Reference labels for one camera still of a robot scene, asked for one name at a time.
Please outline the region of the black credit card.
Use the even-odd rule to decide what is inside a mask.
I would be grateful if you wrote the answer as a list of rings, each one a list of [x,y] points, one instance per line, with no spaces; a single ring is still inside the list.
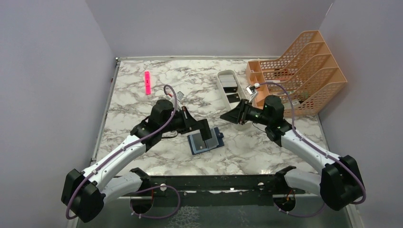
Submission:
[[[191,135],[191,143],[194,153],[199,153],[206,149],[205,141],[202,139],[200,133]]]

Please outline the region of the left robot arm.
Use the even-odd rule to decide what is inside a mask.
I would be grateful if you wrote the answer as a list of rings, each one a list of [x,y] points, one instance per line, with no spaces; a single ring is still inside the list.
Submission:
[[[196,120],[186,106],[179,107],[175,101],[158,100],[150,115],[135,125],[117,148],[82,171],[72,169],[66,175],[61,196],[62,203],[67,207],[66,218],[91,221],[103,209],[107,198],[123,194],[129,185],[138,195],[147,193],[147,179],[136,174],[117,180],[114,176],[159,143],[164,133],[186,134],[196,130],[200,131],[203,140],[211,138],[207,119]]]

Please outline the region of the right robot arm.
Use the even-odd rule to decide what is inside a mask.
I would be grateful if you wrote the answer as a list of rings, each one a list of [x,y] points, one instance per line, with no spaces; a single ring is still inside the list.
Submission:
[[[220,118],[232,124],[247,122],[265,126],[266,136],[307,162],[318,173],[310,173],[289,166],[278,171],[274,187],[280,193],[301,189],[316,194],[333,210],[349,204],[362,203],[366,191],[356,160],[350,155],[341,157],[329,152],[302,134],[284,118],[284,105],[279,97],[269,95],[262,109],[242,99],[238,105]]]

